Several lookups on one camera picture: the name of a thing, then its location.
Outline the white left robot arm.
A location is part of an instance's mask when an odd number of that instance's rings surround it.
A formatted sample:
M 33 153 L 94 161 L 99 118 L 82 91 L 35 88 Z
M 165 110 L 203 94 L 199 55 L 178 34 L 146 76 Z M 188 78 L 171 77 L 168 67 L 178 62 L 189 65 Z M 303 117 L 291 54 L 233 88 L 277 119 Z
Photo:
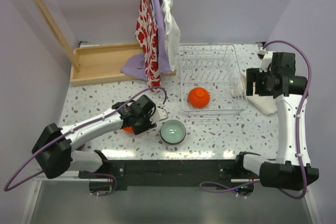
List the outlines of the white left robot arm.
M 107 158 L 100 151 L 81 153 L 86 142 L 109 132 L 129 127 L 135 135 L 157 126 L 168 118 L 163 104 L 155 104 L 147 95 L 137 100 L 119 102 L 103 113 L 80 123 L 58 127 L 47 125 L 32 149 L 45 176 L 54 179 L 68 170 L 106 172 Z

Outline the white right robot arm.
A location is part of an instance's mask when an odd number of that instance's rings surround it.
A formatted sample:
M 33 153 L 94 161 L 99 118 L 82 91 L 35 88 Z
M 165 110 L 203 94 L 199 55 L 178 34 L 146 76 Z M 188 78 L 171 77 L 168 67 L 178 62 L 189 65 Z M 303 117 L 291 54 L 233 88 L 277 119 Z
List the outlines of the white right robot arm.
M 254 173 L 264 187 L 304 191 L 319 178 L 306 143 L 309 80 L 296 75 L 293 53 L 261 49 L 258 56 L 262 59 L 260 67 L 246 71 L 246 94 L 273 98 L 279 122 L 277 156 L 270 161 L 259 154 L 240 152 L 232 169 Z

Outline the orange plastic bowl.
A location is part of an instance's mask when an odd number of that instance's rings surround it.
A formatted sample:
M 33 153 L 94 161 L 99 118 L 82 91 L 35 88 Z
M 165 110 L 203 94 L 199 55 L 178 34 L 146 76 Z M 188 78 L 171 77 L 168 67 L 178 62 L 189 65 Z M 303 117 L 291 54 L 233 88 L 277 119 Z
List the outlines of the orange plastic bowl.
M 133 129 L 131 127 L 124 127 L 123 130 L 126 132 L 133 133 Z
M 210 94 L 205 88 L 196 87 L 188 93 L 188 102 L 195 108 L 204 108 L 210 102 Z

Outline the white wire dish rack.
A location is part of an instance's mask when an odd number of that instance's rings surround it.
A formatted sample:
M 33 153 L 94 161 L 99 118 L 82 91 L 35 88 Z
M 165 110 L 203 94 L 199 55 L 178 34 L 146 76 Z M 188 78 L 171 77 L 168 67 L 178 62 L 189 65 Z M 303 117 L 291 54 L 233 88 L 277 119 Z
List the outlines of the white wire dish rack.
M 233 44 L 180 45 L 182 111 L 187 116 L 231 116 L 248 108 Z M 194 88 L 209 92 L 209 104 L 197 108 L 188 94 Z

